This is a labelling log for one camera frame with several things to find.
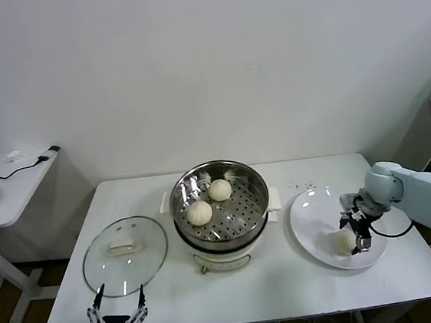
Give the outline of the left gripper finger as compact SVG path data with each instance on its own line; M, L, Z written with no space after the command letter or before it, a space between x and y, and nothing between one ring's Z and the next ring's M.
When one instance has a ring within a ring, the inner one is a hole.
M103 318L100 314L100 306L103 298L104 286L105 284L101 285L100 289L95 295L92 306L86 310L87 318L89 318L90 323L104 323Z
M146 296L143 293L143 285L140 286L139 294L137 309L125 323L143 323L149 313L146 306Z

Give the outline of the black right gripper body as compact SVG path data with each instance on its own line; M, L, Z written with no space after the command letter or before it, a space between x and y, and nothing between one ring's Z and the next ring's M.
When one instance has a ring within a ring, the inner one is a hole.
M357 211L356 213L351 214L351 220L354 223L351 227L354 229L354 232L357 236L357 244L358 245L366 245L371 243L369 223L367 221L366 216Z

